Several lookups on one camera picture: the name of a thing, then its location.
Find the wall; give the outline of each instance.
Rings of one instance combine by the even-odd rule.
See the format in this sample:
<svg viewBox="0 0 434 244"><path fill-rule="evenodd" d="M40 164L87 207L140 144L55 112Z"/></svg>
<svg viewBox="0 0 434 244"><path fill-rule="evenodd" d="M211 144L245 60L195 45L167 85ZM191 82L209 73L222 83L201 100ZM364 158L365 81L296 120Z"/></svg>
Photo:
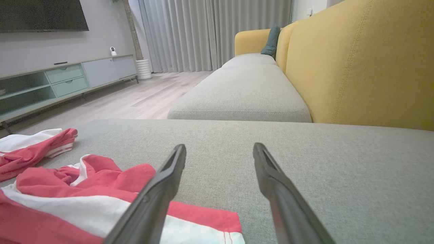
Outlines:
<svg viewBox="0 0 434 244"><path fill-rule="evenodd" d="M81 0L89 27L83 32L0 33L0 74L16 73L110 55L133 54L122 1Z"/></svg>
<svg viewBox="0 0 434 244"><path fill-rule="evenodd" d="M343 0L293 0L294 12L292 22L308 18L307 9L312 8L313 14L323 11L327 7L333 6Z"/></svg>
<svg viewBox="0 0 434 244"><path fill-rule="evenodd" d="M138 42L140 43L141 53L144 59L149 60L149 68L151 68L151 72L153 72L152 63L151 63L151 55L149 54L148 42L146 40L145 28L143 27L143 21L141 19L139 0L128 0L131 8L131 15L134 18L134 24L136 27Z"/></svg>

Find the drawer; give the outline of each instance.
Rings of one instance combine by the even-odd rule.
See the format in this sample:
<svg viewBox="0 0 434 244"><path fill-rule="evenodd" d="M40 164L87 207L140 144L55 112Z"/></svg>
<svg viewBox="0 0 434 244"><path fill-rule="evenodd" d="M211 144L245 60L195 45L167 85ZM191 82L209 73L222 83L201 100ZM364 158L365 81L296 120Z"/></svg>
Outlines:
<svg viewBox="0 0 434 244"><path fill-rule="evenodd" d="M53 85L53 89L57 97L68 95L70 93L77 92L86 88L87 84L83 77Z"/></svg>
<svg viewBox="0 0 434 244"><path fill-rule="evenodd" d="M73 65L45 71L51 84L83 76L80 65Z"/></svg>

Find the teal throw pillow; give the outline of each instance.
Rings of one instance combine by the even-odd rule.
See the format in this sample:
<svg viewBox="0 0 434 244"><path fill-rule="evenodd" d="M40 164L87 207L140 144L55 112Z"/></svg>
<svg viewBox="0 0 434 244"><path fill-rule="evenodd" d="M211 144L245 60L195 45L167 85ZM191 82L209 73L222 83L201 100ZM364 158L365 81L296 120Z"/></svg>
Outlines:
<svg viewBox="0 0 434 244"><path fill-rule="evenodd" d="M280 27L275 23L268 34L267 45L262 49L261 54L270 55L273 58L276 56L277 40L279 39Z"/></svg>

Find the clothing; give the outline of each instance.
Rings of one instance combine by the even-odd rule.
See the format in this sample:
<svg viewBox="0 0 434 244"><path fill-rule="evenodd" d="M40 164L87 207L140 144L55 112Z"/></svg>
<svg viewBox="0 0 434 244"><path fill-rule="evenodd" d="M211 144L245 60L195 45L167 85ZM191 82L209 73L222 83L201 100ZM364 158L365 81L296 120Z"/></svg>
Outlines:
<svg viewBox="0 0 434 244"><path fill-rule="evenodd" d="M0 139L0 181L16 177L44 157L72 150L76 129L51 129L34 135L9 135Z"/></svg>
<svg viewBox="0 0 434 244"><path fill-rule="evenodd" d="M0 237L20 243L101 243L154 176L85 155L59 169L28 168L0 191ZM171 202L161 243L243 244L235 212Z"/></svg>

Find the gray curtain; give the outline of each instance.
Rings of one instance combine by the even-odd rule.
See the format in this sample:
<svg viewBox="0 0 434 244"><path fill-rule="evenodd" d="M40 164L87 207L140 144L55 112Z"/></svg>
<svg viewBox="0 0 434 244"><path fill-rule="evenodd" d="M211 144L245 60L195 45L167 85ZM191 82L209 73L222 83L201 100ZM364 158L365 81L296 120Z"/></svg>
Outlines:
<svg viewBox="0 0 434 244"><path fill-rule="evenodd" d="M140 0L154 72L216 70L244 30L291 23L291 0Z"/></svg>

